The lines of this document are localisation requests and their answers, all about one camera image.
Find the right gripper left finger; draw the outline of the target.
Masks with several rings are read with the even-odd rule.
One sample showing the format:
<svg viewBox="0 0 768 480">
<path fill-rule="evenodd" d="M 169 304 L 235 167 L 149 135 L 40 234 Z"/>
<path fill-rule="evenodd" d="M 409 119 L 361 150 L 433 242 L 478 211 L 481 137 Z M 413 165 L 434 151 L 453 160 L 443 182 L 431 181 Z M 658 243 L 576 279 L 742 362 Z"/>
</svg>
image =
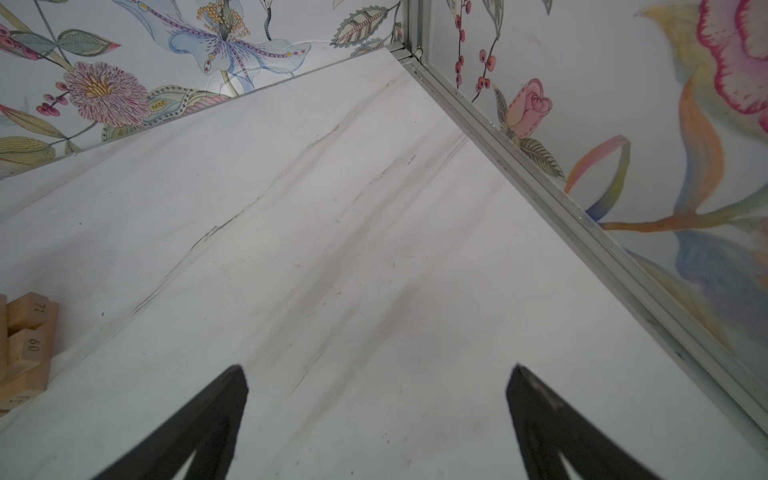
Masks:
<svg viewBox="0 0 768 480">
<path fill-rule="evenodd" d="M 224 479 L 234 458 L 248 385 L 232 365 L 98 479 Z"/>
</svg>

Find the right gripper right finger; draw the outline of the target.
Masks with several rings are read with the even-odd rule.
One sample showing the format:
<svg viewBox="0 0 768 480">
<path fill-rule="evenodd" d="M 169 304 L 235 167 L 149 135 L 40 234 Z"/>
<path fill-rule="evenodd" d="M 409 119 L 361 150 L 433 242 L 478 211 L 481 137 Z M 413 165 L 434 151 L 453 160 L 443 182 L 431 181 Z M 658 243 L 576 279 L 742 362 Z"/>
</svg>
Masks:
<svg viewBox="0 0 768 480">
<path fill-rule="evenodd" d="M 506 400 L 530 479 L 656 479 L 557 392 L 521 364 L 513 367 Z"/>
</svg>

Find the plain wood block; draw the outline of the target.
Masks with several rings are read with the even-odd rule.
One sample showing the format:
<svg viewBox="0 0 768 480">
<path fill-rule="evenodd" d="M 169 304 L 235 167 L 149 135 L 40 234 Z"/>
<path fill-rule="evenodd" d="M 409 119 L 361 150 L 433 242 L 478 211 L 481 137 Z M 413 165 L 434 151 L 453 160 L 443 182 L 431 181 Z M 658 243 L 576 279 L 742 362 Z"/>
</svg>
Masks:
<svg viewBox="0 0 768 480">
<path fill-rule="evenodd" d="M 50 301 L 52 310 L 46 323 L 11 333 L 7 327 L 7 305 L 11 301 L 1 295 L 1 416 L 47 388 L 59 316 L 59 304 Z"/>
</svg>

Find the long wood block diagonal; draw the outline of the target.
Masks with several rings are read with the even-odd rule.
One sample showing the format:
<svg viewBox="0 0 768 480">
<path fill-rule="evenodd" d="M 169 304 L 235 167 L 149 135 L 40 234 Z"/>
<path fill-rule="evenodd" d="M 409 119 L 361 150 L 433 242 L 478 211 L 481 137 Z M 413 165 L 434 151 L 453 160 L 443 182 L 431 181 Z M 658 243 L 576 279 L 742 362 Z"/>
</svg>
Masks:
<svg viewBox="0 0 768 480">
<path fill-rule="evenodd" d="M 52 302 L 37 293 L 27 293 L 7 305 L 7 327 L 11 333 L 36 329 L 50 318 Z"/>
</svg>

